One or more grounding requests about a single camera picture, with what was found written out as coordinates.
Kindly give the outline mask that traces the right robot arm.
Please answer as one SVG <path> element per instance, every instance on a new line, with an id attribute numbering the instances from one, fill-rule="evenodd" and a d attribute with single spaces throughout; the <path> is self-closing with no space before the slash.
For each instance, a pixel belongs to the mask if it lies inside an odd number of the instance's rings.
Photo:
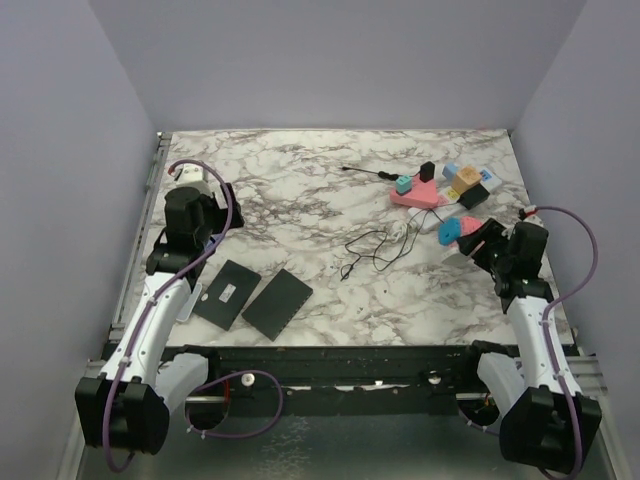
<path id="1" fill-rule="evenodd" d="M 459 367 L 469 390 L 488 388 L 501 416 L 502 456 L 533 466 L 549 479 L 573 479 L 582 469 L 602 419 L 597 401 L 584 395 L 564 354 L 554 298 L 540 277 L 549 233 L 518 222 L 507 229 L 489 219 L 459 238 L 460 252 L 490 274 L 518 346 L 513 358 L 496 347 Z"/>

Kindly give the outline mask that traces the blue plug adapter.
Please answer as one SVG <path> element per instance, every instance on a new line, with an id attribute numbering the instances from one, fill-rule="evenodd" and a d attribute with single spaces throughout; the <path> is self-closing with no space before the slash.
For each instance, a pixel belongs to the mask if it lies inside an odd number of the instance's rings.
<path id="1" fill-rule="evenodd" d="M 438 241 L 443 246 L 449 246 L 462 236 L 462 224 L 458 218 L 449 218 L 440 224 Z"/>

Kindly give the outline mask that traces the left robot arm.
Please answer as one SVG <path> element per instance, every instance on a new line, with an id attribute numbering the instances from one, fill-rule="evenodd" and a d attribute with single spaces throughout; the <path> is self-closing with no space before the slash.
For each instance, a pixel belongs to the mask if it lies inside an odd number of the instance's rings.
<path id="1" fill-rule="evenodd" d="M 183 402 L 186 387 L 206 395 L 220 385 L 220 369 L 198 355 L 188 355 L 166 373 L 160 373 L 159 366 L 207 258 L 229 230 L 244 225 L 232 185 L 224 183 L 222 192 L 228 202 L 225 208 L 214 194 L 193 186 L 166 195 L 166 225 L 147 258 L 136 310 L 98 375 L 81 378 L 75 390 L 88 446 L 155 454 L 165 442 L 170 416 Z"/>

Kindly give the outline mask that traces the pink square plug adapter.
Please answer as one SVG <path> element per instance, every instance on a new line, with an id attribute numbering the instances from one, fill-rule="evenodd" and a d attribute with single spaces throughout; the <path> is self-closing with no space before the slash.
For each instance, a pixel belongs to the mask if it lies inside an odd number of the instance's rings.
<path id="1" fill-rule="evenodd" d="M 483 222 L 471 216 L 463 216 L 459 218 L 460 236 L 471 235 L 480 229 Z"/>

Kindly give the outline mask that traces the pink cube socket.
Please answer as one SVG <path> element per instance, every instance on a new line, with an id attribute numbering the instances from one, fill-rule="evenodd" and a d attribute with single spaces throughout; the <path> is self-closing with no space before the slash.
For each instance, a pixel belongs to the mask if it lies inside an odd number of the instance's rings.
<path id="1" fill-rule="evenodd" d="M 441 256 L 441 263 L 447 266 L 462 267 L 472 261 L 473 256 L 484 245 L 484 241 L 460 238 L 449 246 Z"/>

